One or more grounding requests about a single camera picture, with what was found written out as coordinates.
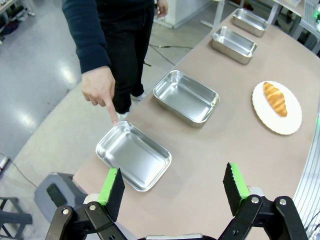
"floor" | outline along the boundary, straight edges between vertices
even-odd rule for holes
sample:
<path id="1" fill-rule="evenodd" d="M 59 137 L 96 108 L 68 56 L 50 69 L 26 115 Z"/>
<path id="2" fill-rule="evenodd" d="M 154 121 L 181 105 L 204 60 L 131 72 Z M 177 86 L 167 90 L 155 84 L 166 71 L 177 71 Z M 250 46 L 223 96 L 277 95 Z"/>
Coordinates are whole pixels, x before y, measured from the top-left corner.
<path id="1" fill-rule="evenodd" d="M 36 186 L 50 172 L 74 174 L 112 127 L 107 110 L 83 98 L 79 61 L 61 2 L 31 0 L 36 17 L 28 17 L 0 46 L 0 72 L 6 77 L 0 81 L 0 101 L 6 103 L 0 105 L 0 152 L 11 156 Z M 200 20 L 212 22 L 215 7 L 179 29 L 154 24 L 150 43 L 194 47 L 210 32 Z M 226 4 L 222 18 L 234 9 Z M 156 49 L 173 64 L 190 50 Z M 145 61 L 152 67 L 144 67 L 142 82 L 150 92 L 173 64 L 153 48 Z M 18 197 L 22 209 L 32 214 L 33 224 L 23 232 L 24 239 L 44 239 L 49 223 L 34 202 L 35 187 L 12 164 L 0 175 L 0 184 L 0 196 Z"/>

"round plate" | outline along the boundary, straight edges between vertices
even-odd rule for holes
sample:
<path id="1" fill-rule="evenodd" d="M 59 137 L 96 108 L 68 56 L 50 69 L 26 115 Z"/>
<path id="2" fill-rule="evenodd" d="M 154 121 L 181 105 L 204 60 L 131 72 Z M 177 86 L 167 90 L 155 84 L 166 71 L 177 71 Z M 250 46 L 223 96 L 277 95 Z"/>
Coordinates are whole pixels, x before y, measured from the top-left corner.
<path id="1" fill-rule="evenodd" d="M 255 86 L 252 93 L 252 103 L 256 114 L 260 120 L 272 131 L 282 135 L 293 134 L 299 129 L 302 122 L 302 111 L 297 98 L 282 84 L 276 81 L 266 82 L 274 85 L 283 93 L 287 116 L 279 116 L 270 106 L 264 93 L 264 81 Z"/>

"silver rectangular container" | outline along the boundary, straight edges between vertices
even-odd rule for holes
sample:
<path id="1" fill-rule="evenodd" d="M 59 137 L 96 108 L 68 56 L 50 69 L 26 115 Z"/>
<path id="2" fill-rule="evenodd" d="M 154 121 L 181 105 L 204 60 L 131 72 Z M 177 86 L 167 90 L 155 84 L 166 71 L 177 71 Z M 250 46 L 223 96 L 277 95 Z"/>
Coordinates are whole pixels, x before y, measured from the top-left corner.
<path id="1" fill-rule="evenodd" d="M 215 91 L 178 70 L 169 72 L 155 86 L 153 95 L 160 105 L 195 128 L 207 121 L 220 100 Z"/>
<path id="2" fill-rule="evenodd" d="M 269 25 L 265 19 L 244 9 L 235 10 L 232 22 L 257 37 L 262 37 Z"/>
<path id="3" fill-rule="evenodd" d="M 114 126 L 97 144 L 96 154 L 139 192 L 148 191 L 171 163 L 171 154 L 128 121 Z"/>
<path id="4" fill-rule="evenodd" d="M 211 46 L 241 64 L 248 64 L 257 49 L 255 42 L 226 26 L 222 26 L 212 34 Z"/>

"white shoe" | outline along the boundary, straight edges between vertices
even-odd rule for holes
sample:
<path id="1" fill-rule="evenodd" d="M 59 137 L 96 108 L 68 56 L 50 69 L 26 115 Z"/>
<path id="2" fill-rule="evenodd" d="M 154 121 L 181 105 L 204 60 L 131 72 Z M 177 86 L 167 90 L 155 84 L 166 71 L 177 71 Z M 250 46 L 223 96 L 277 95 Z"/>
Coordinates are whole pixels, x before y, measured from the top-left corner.
<path id="1" fill-rule="evenodd" d="M 136 101 L 139 101 L 139 102 L 141 102 L 143 99 L 145 99 L 146 96 L 147 96 L 147 94 L 145 92 L 142 93 L 140 96 L 132 96 L 132 95 L 130 95 L 132 100 L 136 100 Z"/>
<path id="2" fill-rule="evenodd" d="M 123 121 L 128 116 L 128 114 L 129 114 L 128 111 L 126 113 L 123 113 L 123 114 L 116 113 L 116 117 L 118 118 L 118 122 Z"/>

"dark blue sleeve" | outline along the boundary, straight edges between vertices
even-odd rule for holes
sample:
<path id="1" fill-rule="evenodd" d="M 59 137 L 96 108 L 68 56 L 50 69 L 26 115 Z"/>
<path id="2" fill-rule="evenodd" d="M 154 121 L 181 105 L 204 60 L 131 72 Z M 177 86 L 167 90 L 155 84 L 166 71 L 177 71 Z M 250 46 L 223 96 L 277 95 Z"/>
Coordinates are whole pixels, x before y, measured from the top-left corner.
<path id="1" fill-rule="evenodd" d="M 63 0 L 62 10 L 76 45 L 81 72 L 110 66 L 95 0 Z"/>

